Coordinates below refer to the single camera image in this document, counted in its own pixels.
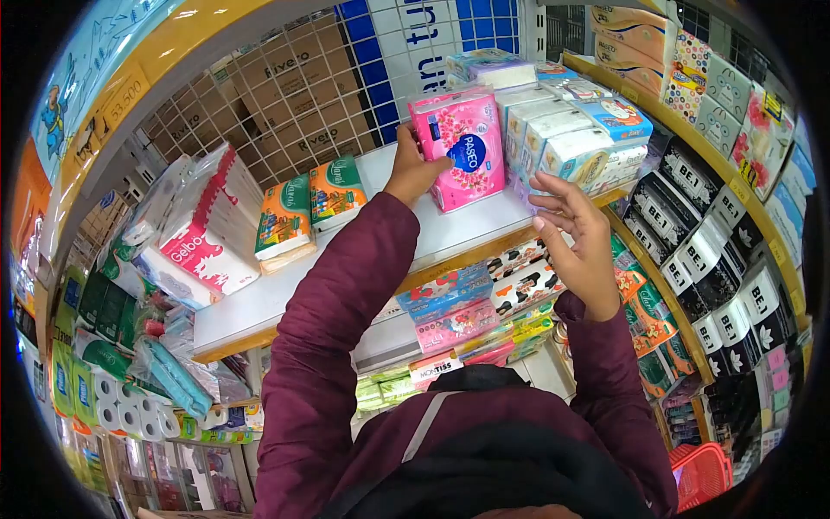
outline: red basket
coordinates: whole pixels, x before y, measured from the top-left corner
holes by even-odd
[[[717,442],[680,445],[669,453],[671,470],[682,468],[677,483],[678,512],[709,501],[732,486],[732,462]]]

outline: floral packaging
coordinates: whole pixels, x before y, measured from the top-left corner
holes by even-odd
[[[484,300],[441,319],[415,326],[415,335],[425,355],[449,350],[499,325],[490,300]]]
[[[753,83],[730,163],[749,180],[761,201],[769,196],[784,165],[794,127],[795,119],[789,107]]]
[[[493,90],[483,86],[409,102],[424,157],[454,163],[430,189],[443,213],[505,188],[497,111]]]

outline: white grid panel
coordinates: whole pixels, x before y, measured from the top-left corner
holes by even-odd
[[[340,4],[228,49],[141,129],[168,163],[228,140],[264,190],[393,142],[407,98],[443,87],[444,56],[495,45],[522,53],[520,9],[521,0]]]

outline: blue tissue pack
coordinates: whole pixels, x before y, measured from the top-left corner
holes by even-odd
[[[487,299],[493,280],[484,262],[448,272],[435,281],[416,286],[395,299],[415,324],[422,325]]]

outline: jacket sleeve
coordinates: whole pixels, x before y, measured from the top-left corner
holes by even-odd
[[[617,463],[637,478],[657,517],[677,510],[677,487],[668,452],[646,401],[637,355],[620,306],[608,321],[583,319],[585,305],[572,292],[556,302],[568,327],[576,396],[571,409],[596,431]]]
[[[409,208],[377,193],[288,302],[262,382],[256,517],[311,517],[330,499],[352,447],[349,352],[406,276],[419,232]]]

